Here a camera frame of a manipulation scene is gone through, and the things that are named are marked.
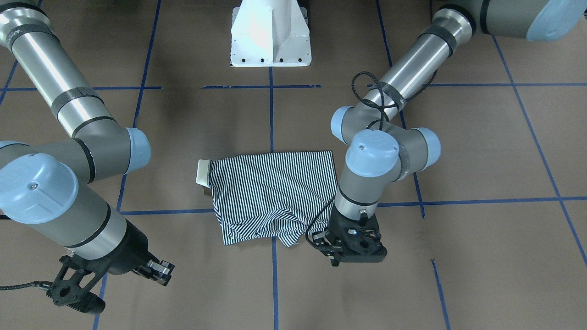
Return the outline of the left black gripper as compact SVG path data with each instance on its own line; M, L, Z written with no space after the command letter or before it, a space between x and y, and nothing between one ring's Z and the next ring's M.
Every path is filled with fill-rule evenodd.
M329 222L321 230L315 224L327 207L323 207L306 227L306 241L328 257L332 267L340 263L379 263L388 254L381 243L379 223L376 216L359 212L359 219L353 220L332 207Z

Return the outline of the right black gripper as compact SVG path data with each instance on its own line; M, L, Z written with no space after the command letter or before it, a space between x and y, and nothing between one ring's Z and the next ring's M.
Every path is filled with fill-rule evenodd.
M106 274L136 275L167 286L175 266L159 260L148 251L148 239L135 225L127 222L122 242L111 253L95 260L77 255L62 256L62 267L46 291L56 306L67 306L80 313L99 315L105 309L105 301L91 289Z

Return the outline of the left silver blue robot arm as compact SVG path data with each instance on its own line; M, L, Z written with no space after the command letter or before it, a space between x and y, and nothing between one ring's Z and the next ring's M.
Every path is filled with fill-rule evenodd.
M311 232L308 243L331 266L379 263L387 255L375 211L390 182L424 171L442 154L430 129L403 129L391 119L421 94L438 68L476 34L507 36L531 42L559 40L582 17L584 0L448 0L415 43L356 106L340 107L331 131L348 145L342 175L329 205L325 229Z

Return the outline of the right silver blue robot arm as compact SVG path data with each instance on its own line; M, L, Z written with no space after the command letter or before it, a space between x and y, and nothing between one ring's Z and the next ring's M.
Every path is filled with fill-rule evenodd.
M145 167L146 135L115 121L32 0L1 2L1 46L69 136L38 146L1 142L2 213L67 249L54 280L1 289L38 287L56 306L98 315L105 301L92 288L105 274L133 272L167 286L174 265L150 253L147 236L89 187Z

